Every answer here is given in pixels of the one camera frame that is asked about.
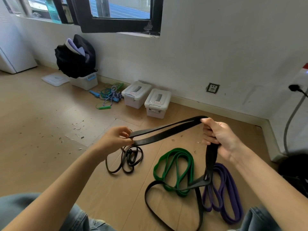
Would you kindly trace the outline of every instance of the window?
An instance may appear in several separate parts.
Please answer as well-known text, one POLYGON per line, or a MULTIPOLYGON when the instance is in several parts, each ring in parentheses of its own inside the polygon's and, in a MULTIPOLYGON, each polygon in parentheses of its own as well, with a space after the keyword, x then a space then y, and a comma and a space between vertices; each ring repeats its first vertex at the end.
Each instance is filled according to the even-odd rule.
POLYGON ((71 0, 84 33, 160 35, 163 0, 71 0))
POLYGON ((80 25, 84 33, 160 35, 164 0, 3 0, 8 11, 28 18, 80 25))

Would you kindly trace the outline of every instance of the window sill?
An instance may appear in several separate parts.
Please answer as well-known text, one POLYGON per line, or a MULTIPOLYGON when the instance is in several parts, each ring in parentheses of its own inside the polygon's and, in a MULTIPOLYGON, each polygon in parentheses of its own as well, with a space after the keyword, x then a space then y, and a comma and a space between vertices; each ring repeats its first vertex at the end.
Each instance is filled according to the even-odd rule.
MULTIPOLYGON (((26 18, 24 16, 16 15, 16 14, 13 14, 13 13, 11 13, 11 15, 17 16, 19 18, 24 18, 24 19, 32 19, 32 20, 38 20, 38 21, 54 23, 54 24, 62 24, 62 23, 55 23, 51 19, 47 19, 47 18, 26 18)), ((145 37, 145 38, 159 38, 160 37, 160 36, 149 35, 149 34, 144 34, 144 33, 139 33, 139 32, 117 32, 117 33, 118 34, 124 34, 124 35, 145 37)))

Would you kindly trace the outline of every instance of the wall socket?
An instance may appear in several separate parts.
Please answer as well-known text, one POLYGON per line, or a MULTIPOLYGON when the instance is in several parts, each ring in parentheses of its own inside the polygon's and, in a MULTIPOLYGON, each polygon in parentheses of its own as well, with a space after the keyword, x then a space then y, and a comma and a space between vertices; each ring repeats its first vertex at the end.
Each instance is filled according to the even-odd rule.
POLYGON ((218 84, 209 83, 208 87, 206 88, 206 91, 216 94, 218 91, 218 88, 219 88, 218 84))

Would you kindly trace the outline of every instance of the storage box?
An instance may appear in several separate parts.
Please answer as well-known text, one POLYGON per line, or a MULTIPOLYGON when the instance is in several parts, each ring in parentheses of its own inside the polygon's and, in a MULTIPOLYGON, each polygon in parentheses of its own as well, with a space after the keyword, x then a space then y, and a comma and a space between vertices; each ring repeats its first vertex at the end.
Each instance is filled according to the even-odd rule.
POLYGON ((95 87, 97 83, 96 72, 89 74, 85 77, 78 77, 78 78, 71 78, 71 84, 77 87, 81 87, 85 90, 90 90, 91 88, 95 87))
POLYGON ((144 106, 147 108, 147 115, 156 118, 164 118, 171 99, 171 92, 159 89, 152 89, 144 106))
POLYGON ((135 81, 122 91, 125 104, 139 109, 147 99, 152 86, 140 81, 135 81))

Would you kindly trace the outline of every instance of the storage box lid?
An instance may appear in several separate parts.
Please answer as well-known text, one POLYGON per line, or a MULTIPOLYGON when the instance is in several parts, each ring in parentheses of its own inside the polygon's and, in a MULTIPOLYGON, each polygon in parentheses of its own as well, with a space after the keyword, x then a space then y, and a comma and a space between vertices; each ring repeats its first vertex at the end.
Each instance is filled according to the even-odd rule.
POLYGON ((122 96, 126 94, 130 97, 134 97, 134 100, 140 100, 143 96, 148 94, 151 88, 152 86, 150 84, 135 81, 122 91, 122 96))
POLYGON ((159 89, 152 89, 144 106, 147 108, 154 108, 159 110, 167 110, 171 99, 171 92, 159 89))

